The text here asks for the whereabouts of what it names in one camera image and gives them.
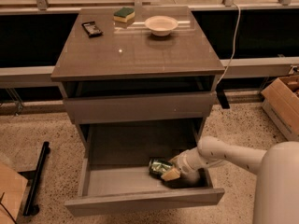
black cable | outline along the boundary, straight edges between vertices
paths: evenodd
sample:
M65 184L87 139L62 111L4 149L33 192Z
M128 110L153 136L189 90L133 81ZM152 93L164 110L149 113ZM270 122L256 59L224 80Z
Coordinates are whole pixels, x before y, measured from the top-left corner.
M0 205L4 208L4 210L6 210L6 212L9 214L9 217L12 219L13 223L18 224L17 221L14 219L14 217L9 213L9 211L7 210L7 208L1 203L2 198L4 196L4 193L2 194L2 197L0 199Z

black metal rod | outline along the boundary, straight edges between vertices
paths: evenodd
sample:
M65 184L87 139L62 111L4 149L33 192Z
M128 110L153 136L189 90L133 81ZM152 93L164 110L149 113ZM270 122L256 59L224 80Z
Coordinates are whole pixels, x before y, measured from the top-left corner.
M26 205L24 207L24 211L23 211L24 216L34 215L33 212L34 212L35 208L34 208L33 204L34 204L34 200L35 200L39 180L40 180L40 177L41 177L41 172L43 170L44 162L45 162L46 156L49 152L50 152L49 142L44 142L44 145L41 149L39 159L38 159L38 163L37 163L37 166L36 166L36 173L35 173L35 176L34 176L34 179L33 179L29 194L28 194Z

black stand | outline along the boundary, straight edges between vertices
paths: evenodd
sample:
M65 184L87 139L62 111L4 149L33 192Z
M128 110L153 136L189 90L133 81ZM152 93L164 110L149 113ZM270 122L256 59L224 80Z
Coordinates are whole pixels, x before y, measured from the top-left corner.
M45 162L47 154L49 154L49 153L50 153L49 142L44 142L44 145L43 145L40 155L39 155L36 169L34 171L20 173L20 175L23 175L27 179L32 179L31 177L33 177L33 182L32 182L32 185L31 185L28 197L27 197L26 205L25 205L24 211L23 211L24 216L34 216L39 212L39 207L37 204L34 205L34 200L35 200L41 172L43 170L44 162Z

floor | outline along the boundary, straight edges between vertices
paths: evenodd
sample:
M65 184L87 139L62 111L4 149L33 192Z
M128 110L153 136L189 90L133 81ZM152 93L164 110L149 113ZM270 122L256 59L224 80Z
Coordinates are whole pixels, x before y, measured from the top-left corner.
M214 105L203 135L244 147L268 149L285 141L274 123L263 112L259 101L237 100L230 109ZM0 106L0 161L16 171L36 166L44 141L50 142L41 186L36 196L40 212L33 217L19 214L18 223L190 223L249 224L252 222L254 175L232 164L210 169L215 187L225 189L216 206L127 213L94 217L72 217L64 207L77 196L83 158L83 145L61 101L26 103L19 116L14 106Z

speckled floor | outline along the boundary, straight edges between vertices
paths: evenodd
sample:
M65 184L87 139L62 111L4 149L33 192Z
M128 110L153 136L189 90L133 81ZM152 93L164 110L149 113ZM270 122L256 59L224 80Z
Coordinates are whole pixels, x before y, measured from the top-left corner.
M62 103L27 103L14 117L13 105L0 107L0 161L16 171L34 169L44 141L50 142L41 186L36 196L40 212L34 217L19 215L18 223L189 223L249 224L252 222L255 176L226 164L210 169L215 187L225 189L216 206L158 212L72 217L64 201L77 196L83 145ZM203 135L245 147L268 149L285 141L263 112L261 103L232 104L231 109L214 105Z

